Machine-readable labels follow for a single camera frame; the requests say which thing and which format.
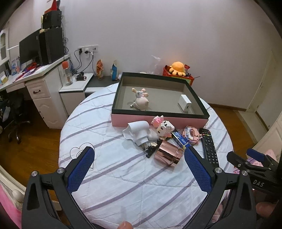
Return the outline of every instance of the white cabinet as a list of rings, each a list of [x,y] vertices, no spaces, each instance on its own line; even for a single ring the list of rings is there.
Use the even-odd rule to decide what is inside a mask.
[[[260,153],[265,153],[271,149],[275,153],[277,160],[280,160],[282,150],[282,113],[266,135],[254,146],[254,149]]]
[[[68,115],[59,94],[62,83],[58,67],[25,85],[46,125],[49,128],[63,128]]]
[[[8,49],[8,29],[3,29],[0,32],[0,65],[7,62],[9,57]]]
[[[64,123],[61,122],[59,113],[57,112],[51,97],[34,99],[33,102],[48,127],[61,128],[62,125],[64,125]]]
[[[84,92],[60,93],[68,115],[85,99]]]

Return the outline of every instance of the finger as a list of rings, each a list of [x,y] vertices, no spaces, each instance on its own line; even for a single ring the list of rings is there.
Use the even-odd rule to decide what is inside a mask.
[[[127,221],[123,221],[117,229],[133,229],[133,226],[131,223],[127,222]]]
[[[272,204],[269,202],[261,202],[256,205],[257,213],[264,218],[268,218],[273,212],[276,204]]]

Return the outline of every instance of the clear plastic bag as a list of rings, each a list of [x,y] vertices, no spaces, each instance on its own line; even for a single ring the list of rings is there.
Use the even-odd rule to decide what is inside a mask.
[[[162,66],[160,65],[161,58],[155,57],[153,55],[151,57],[152,60],[147,74],[162,75]]]

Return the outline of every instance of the pink box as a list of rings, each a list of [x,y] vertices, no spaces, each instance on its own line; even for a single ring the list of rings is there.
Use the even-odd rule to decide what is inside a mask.
[[[149,94],[149,107],[146,111],[130,108],[136,99],[132,88],[146,89]],[[184,112],[178,104],[182,94],[192,102],[188,112]],[[170,121],[177,129],[183,129],[187,125],[202,128],[209,119],[207,110],[186,80],[124,72],[113,103],[112,125],[127,127],[129,122],[142,120],[151,123],[157,115],[163,115],[164,119]]]

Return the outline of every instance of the wall socket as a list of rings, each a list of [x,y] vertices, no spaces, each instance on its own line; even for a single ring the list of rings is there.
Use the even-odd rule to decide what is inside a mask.
[[[89,52],[98,52],[98,47],[99,45],[89,45],[89,46],[83,46],[83,47],[78,47],[78,49],[82,49],[82,53],[85,52],[85,49],[88,49]]]

